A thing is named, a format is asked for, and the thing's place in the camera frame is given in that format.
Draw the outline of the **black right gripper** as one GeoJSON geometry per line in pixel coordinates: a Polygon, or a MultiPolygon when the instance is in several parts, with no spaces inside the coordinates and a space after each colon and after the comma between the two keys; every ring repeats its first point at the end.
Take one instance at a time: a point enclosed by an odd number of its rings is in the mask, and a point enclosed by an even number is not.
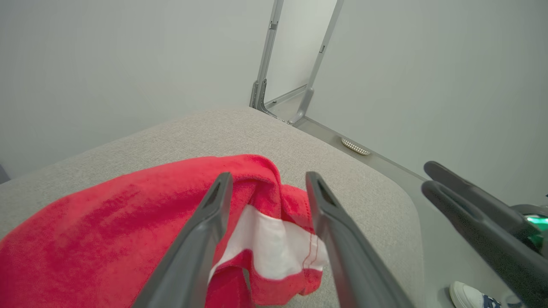
{"type": "Polygon", "coordinates": [[[423,169],[433,180],[422,184],[423,195],[525,306],[546,308],[547,206],[518,204],[511,208],[442,164],[431,160],[423,169]]]}

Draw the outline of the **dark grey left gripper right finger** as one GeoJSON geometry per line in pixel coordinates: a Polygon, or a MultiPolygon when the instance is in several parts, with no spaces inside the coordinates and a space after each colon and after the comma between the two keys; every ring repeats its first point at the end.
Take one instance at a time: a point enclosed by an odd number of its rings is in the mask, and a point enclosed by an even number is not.
{"type": "Polygon", "coordinates": [[[413,303],[316,172],[306,174],[316,235],[325,244],[342,308],[412,308],[413,303]]]}

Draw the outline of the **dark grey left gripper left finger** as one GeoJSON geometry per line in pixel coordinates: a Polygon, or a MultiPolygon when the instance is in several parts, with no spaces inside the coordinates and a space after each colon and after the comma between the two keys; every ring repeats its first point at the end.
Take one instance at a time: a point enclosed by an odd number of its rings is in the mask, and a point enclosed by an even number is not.
{"type": "Polygon", "coordinates": [[[154,269],[134,308],[203,308],[213,257],[228,226],[233,178],[221,173],[154,269]]]}

